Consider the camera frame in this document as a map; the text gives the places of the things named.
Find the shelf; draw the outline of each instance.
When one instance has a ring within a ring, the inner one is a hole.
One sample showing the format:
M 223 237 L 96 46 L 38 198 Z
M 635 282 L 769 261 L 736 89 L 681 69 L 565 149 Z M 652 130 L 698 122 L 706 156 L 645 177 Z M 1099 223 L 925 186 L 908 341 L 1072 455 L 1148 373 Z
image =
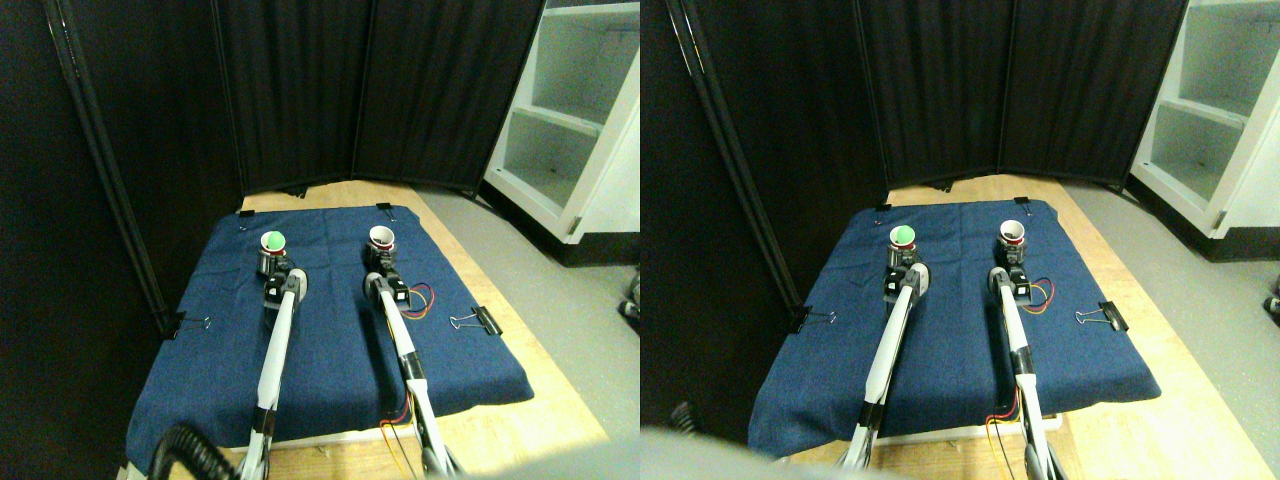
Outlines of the shelf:
M 575 132 L 585 133 L 585 134 L 589 134 L 589 136 L 593 136 L 593 137 L 599 137 L 600 136 L 600 131 L 604 129 L 604 125 L 602 125 L 599 123 L 595 123 L 595 122 L 591 122 L 591 120 L 588 120 L 588 119 L 582 119 L 582 118 L 579 118 L 579 116 L 575 116 L 575 115 L 570 115 L 567 113 L 561 113 L 561 111 L 552 110 L 552 109 L 544 109 L 541 106 L 534 106 L 534 105 L 517 106 L 517 108 L 515 108 L 515 110 L 516 110 L 516 113 L 520 113 L 520 114 L 524 114 L 524 115 L 529 115 L 531 118 L 535 118 L 535 119 L 539 119 L 539 120 L 543 120 L 543 122 L 550 122 L 550 123 L 554 123 L 557 125 L 572 129 Z
M 1217 122 L 1220 124 L 1224 124 L 1226 127 L 1231 127 L 1231 128 L 1235 128 L 1235 129 L 1239 129 L 1239 131 L 1243 131 L 1244 129 L 1244 124 L 1249 123 L 1249 118 L 1248 116 L 1244 116 L 1244 115 L 1240 115 L 1240 114 L 1236 114 L 1236 113 L 1233 113 L 1233 111 L 1228 111 L 1228 110 L 1224 110 L 1224 109 L 1220 109 L 1220 108 L 1216 108 L 1216 106 L 1212 106 L 1212 105 L 1204 105 L 1204 104 L 1201 104 L 1198 101 L 1192 101 L 1192 100 L 1185 100 L 1185 99 L 1161 100 L 1160 101 L 1160 106 L 1165 106 L 1165 108 L 1170 108 L 1170 109 L 1185 111 L 1185 113 L 1189 113 L 1192 115 L 1203 118 L 1206 120 Z
M 586 133 L 582 124 L 566 120 L 572 116 L 547 109 L 516 111 L 521 115 L 511 115 L 507 154 L 495 168 L 563 209 L 591 159 L 598 131 Z
M 1206 114 L 1211 109 L 1189 101 L 1162 101 L 1149 163 L 1176 179 L 1202 202 L 1213 197 L 1226 172 L 1242 128 Z
M 550 19 L 575 19 L 593 23 L 636 23 L 636 18 L 640 15 L 640 3 L 631 1 L 625 4 L 604 4 L 604 5 L 582 5 L 582 6 L 558 6 L 549 8 L 543 12 L 543 18 Z
M 1280 51 L 1280 1 L 1188 9 L 1178 97 L 1248 118 Z
M 637 3 L 547 9 L 530 104 L 603 124 L 640 49 Z
M 564 207 L 564 204 L 568 202 L 568 197 L 573 195 L 573 187 L 577 186 L 577 179 L 564 178 L 558 173 L 543 168 L 516 165 L 507 166 L 506 170 L 509 172 L 512 177 L 518 178 L 521 182 L 525 182 L 525 184 L 547 196 L 548 200 L 562 209 Z

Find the gray floor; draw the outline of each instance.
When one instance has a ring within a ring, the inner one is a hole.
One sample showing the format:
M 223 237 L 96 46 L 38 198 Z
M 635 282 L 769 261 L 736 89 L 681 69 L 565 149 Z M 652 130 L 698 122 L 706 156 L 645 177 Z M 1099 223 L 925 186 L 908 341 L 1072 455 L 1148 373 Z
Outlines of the gray floor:
M 457 193 L 419 191 L 516 308 L 611 438 L 640 428 L 640 338 L 617 312 L 630 266 L 566 269 Z
M 1280 475 L 1280 328 L 1262 311 L 1280 262 L 1211 264 L 1125 198 L 1092 184 L 1062 184 Z

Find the green ball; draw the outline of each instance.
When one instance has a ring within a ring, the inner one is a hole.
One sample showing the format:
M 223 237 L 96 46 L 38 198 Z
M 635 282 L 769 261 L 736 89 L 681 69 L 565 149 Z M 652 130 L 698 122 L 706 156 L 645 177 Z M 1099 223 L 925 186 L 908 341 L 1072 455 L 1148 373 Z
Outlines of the green ball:
M 893 243 L 908 244 L 915 241 L 915 230 L 909 225 L 902 225 L 895 229 Z
M 266 250 L 276 251 L 284 248 L 284 234 L 271 232 L 266 234 Z

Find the white cabinet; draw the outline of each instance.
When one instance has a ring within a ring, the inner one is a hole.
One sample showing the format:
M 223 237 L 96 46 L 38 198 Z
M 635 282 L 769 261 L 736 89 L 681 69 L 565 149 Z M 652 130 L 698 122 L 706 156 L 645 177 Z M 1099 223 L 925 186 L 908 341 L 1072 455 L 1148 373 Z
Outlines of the white cabinet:
M 488 180 L 563 243 L 640 232 L 640 4 L 548 8 Z
M 1280 0 L 1188 6 L 1133 175 L 1206 237 L 1280 227 Z

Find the wooden table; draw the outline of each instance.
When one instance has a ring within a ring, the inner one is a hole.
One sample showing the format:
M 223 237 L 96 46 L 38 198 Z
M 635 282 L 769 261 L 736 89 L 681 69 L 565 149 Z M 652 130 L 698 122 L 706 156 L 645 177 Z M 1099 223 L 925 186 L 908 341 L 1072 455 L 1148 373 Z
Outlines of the wooden table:
M 956 182 L 950 193 L 928 187 L 890 192 L 892 205 L 961 204 L 1012 197 L 1043 200 L 1075 243 L 1102 293 L 1124 312 L 1129 338 L 1164 392 L 1133 403 L 1101 403 L 1068 412 L 1048 433 L 1071 480 L 1082 479 L 1274 479 L 1151 297 L 1120 262 L 1075 201 L 1052 179 L 992 175 Z M 1014 474 L 1024 477 L 1021 435 L 1005 436 Z M 849 442 L 792 456 L 796 462 L 835 462 Z M 998 479 L 986 439 L 877 447 L 872 467 L 919 479 Z
M 520 360 L 534 388 L 527 402 L 480 406 L 439 419 L 449 449 L 468 474 L 486 474 L 573 445 L 607 438 L 595 416 L 582 403 L 543 346 L 515 308 L 480 270 L 466 250 L 453 238 L 440 219 L 428 209 L 412 188 L 379 182 L 340 182 L 307 189 L 306 198 L 284 193 L 259 193 L 244 198 L 244 210 L 280 211 L 367 206 L 379 202 L 406 206 L 422 220 L 422 228 L 440 246 L 440 251 L 471 289 L 479 305 L 489 307 L 500 319 L 503 340 Z M 403 429 L 401 434 L 412 460 L 419 466 L 417 442 Z M 233 463 L 242 454 L 223 451 Z M 174 468 L 173 477 L 188 477 Z M 271 479 L 401 479 L 402 474 L 379 438 L 374 442 L 328 444 L 306 448 L 271 449 Z

